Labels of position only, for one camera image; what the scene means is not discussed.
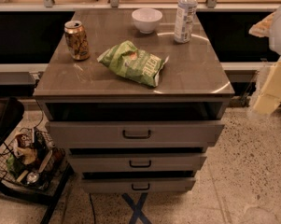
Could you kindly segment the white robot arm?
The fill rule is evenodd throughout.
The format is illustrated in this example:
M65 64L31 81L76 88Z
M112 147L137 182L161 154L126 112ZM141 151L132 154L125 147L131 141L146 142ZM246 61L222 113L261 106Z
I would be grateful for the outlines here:
M269 49L280 55L276 63L260 70L257 90L250 102L254 114L269 116L281 104L281 6L254 24L249 33L257 37L268 37Z

